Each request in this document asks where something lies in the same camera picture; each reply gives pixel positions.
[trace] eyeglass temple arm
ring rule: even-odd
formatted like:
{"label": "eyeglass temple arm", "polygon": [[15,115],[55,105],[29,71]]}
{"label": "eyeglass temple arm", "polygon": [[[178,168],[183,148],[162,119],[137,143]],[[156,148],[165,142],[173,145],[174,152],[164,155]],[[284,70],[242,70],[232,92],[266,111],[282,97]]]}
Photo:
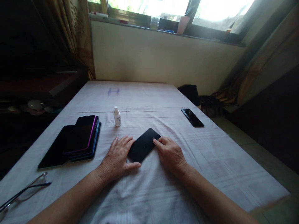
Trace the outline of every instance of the eyeglass temple arm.
{"label": "eyeglass temple arm", "polygon": [[44,184],[37,184],[37,185],[32,185],[29,187],[24,188],[21,190],[19,193],[17,193],[15,196],[13,196],[11,199],[9,199],[7,202],[5,202],[3,205],[0,206],[0,212],[2,212],[6,206],[10,203],[12,203],[16,198],[18,198],[22,193],[24,193],[27,189],[33,188],[33,187],[44,187],[44,186],[49,186],[52,182],[44,183]]}
{"label": "eyeglass temple arm", "polygon": [[32,184],[34,184],[39,178],[46,176],[48,174],[48,172],[44,172],[42,175],[40,175],[39,177],[37,177],[34,181],[32,181],[30,184],[28,184],[26,187],[31,186]]}

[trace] window frame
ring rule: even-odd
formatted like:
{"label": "window frame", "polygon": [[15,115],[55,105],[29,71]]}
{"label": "window frame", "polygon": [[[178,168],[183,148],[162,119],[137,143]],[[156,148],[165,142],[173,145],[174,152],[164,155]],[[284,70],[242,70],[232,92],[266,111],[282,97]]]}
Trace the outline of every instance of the window frame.
{"label": "window frame", "polygon": [[[107,12],[108,16],[111,18],[126,20],[129,22],[130,25],[150,28],[151,16],[108,7],[107,0],[101,0],[101,3],[104,4],[88,2],[89,12],[100,12],[100,13]],[[239,34],[228,33],[225,31],[192,24],[199,3],[200,0],[189,0],[185,15],[190,16],[190,21],[183,35],[198,37],[198,38],[203,38],[208,40],[216,40],[216,41],[229,43],[229,44],[244,45],[241,44],[243,38],[248,33],[249,29],[253,26],[258,16],[266,8],[267,4],[271,3],[271,0],[255,0],[253,2],[252,6],[247,12],[250,13],[251,15],[249,15],[248,21],[246,22],[244,28]],[[179,23],[175,21],[163,20],[163,27],[159,26],[158,29],[175,31],[177,30],[178,24]]]}

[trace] black smartphone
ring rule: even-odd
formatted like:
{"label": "black smartphone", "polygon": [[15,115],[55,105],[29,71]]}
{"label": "black smartphone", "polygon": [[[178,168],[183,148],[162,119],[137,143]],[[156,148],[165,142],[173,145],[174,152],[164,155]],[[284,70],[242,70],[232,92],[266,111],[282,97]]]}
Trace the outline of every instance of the black smartphone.
{"label": "black smartphone", "polygon": [[64,154],[86,150],[91,141],[91,135],[95,126],[96,116],[79,117],[75,127],[71,130]]}
{"label": "black smartphone", "polygon": [[153,129],[149,128],[133,143],[128,153],[128,157],[133,162],[141,163],[155,147],[155,144],[153,143],[154,138],[158,140],[161,136]]}
{"label": "black smartphone", "polygon": [[72,158],[71,159],[71,162],[80,162],[80,161],[85,161],[85,160],[91,160],[94,158],[95,154],[96,154],[96,149],[97,149],[97,142],[99,140],[99,135],[100,135],[100,129],[101,129],[101,122],[98,123],[98,128],[96,130],[96,133],[95,133],[95,136],[94,138],[92,139],[93,140],[93,146],[92,146],[92,153],[89,154],[89,155],[84,155],[84,156],[81,156],[81,157],[77,157],[77,158]]}
{"label": "black smartphone", "polygon": [[94,140],[94,136],[96,135],[96,130],[97,130],[97,125],[99,123],[99,117],[96,117],[96,121],[95,121],[95,127],[93,128],[93,132],[91,135],[91,140],[90,140],[90,144],[88,146],[88,148],[86,150],[81,150],[81,151],[77,151],[77,152],[70,152],[67,154],[69,159],[72,159],[72,157],[74,156],[79,156],[79,155],[83,155],[86,153],[91,153],[93,150],[93,140]]}
{"label": "black smartphone", "polygon": [[80,153],[71,154],[71,155],[68,154],[68,157],[69,157],[70,160],[76,159],[76,158],[78,159],[78,158],[81,158],[81,157],[84,157],[84,156],[90,156],[92,154],[93,147],[94,147],[94,142],[95,142],[95,139],[96,139],[96,135],[97,135],[97,132],[98,132],[100,126],[101,126],[101,123],[97,119],[96,126],[93,129],[93,134],[92,134],[92,137],[91,137],[91,142],[89,144],[89,147],[87,148],[87,150],[79,151]]}
{"label": "black smartphone", "polygon": [[65,148],[68,135],[74,127],[74,125],[68,125],[62,128],[46,155],[38,165],[38,169],[62,166],[66,164],[68,157],[63,154],[63,149]]}
{"label": "black smartphone", "polygon": [[190,109],[181,109],[183,114],[188,118],[193,127],[204,127],[203,123],[195,116]]}

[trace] white spray bottle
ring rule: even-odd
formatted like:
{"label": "white spray bottle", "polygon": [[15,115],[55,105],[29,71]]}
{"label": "white spray bottle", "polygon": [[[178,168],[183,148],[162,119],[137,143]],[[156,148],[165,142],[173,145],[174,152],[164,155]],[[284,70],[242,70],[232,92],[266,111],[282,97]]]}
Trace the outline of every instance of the white spray bottle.
{"label": "white spray bottle", "polygon": [[114,120],[115,120],[115,126],[121,126],[121,114],[118,111],[118,107],[114,107]]}

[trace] purple stain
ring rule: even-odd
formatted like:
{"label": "purple stain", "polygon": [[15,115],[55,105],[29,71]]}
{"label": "purple stain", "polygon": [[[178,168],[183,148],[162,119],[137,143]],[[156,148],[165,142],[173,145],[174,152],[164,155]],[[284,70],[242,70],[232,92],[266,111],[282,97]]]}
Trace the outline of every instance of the purple stain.
{"label": "purple stain", "polygon": [[108,90],[108,96],[109,96],[111,93],[116,93],[116,95],[118,96],[118,94],[119,94],[119,88],[117,88],[116,90],[112,90],[111,88],[109,88],[109,90]]}

